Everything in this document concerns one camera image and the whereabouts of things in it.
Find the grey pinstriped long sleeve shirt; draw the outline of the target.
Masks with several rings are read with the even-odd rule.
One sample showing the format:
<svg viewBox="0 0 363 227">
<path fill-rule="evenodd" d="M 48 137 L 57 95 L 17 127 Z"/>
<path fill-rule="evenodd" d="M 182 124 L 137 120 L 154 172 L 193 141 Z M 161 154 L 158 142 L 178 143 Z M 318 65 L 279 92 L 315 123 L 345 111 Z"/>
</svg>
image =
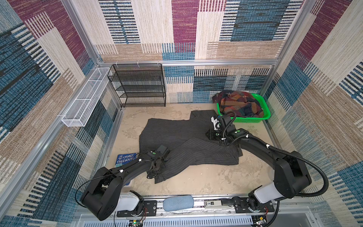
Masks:
<svg viewBox="0 0 363 227">
<path fill-rule="evenodd" d="M 172 178 L 189 166 L 238 165 L 243 155 L 239 147 L 226 147 L 206 135 L 213 128 L 211 117 L 215 115 L 214 110 L 194 110 L 189 120 L 148 120 L 139 137 L 140 152 L 147 153 L 161 145 L 170 149 L 164 168 L 155 176 L 155 183 Z"/>
</svg>

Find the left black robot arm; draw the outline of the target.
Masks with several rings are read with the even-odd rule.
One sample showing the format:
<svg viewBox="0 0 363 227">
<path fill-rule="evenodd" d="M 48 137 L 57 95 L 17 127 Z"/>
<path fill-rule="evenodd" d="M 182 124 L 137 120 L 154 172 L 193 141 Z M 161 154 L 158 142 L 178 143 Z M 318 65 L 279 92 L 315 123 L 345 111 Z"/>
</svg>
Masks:
<svg viewBox="0 0 363 227">
<path fill-rule="evenodd" d="M 81 203 L 100 221 L 119 211 L 141 215 L 146 210 L 144 198 L 135 191 L 123 193 L 122 188 L 144 172 L 148 178 L 156 177 L 164 168 L 169 153 L 170 149 L 161 145 L 122 166 L 98 169 L 82 194 Z"/>
</svg>

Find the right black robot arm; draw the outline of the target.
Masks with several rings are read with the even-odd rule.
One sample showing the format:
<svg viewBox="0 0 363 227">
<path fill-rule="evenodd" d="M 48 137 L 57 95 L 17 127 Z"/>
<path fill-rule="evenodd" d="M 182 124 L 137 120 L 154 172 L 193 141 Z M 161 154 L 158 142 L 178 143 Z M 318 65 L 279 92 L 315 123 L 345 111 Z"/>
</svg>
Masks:
<svg viewBox="0 0 363 227">
<path fill-rule="evenodd" d="M 215 115 L 211 117 L 211 122 L 213 128 L 206 134 L 209 139 L 220 141 L 227 147 L 247 150 L 274 170 L 272 182 L 249 193 L 250 206 L 257 207 L 280 198 L 292 199 L 312 183 L 306 163 L 298 152 L 276 151 L 275 147 L 249 131 L 236 129 L 229 116 Z"/>
</svg>

